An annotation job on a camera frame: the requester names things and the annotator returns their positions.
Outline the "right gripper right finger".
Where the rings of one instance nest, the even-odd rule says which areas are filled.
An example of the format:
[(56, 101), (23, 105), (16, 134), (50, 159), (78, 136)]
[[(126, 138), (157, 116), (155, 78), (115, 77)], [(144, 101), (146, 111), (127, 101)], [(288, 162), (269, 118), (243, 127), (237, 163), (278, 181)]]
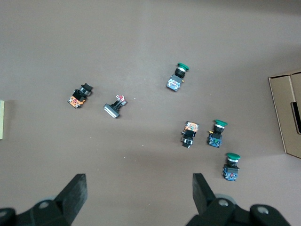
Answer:
[(275, 208), (255, 204), (246, 211), (227, 196), (216, 197), (201, 173), (194, 173), (193, 200), (198, 210), (188, 226), (288, 226), (289, 222)]

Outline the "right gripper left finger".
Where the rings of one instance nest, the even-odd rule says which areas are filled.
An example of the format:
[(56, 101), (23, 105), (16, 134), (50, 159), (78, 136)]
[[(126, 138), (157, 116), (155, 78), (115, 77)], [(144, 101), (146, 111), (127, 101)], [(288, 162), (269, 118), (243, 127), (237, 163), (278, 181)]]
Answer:
[(2, 226), (70, 226), (87, 200), (86, 174), (77, 174), (54, 198), (44, 199), (27, 211), (0, 209)]

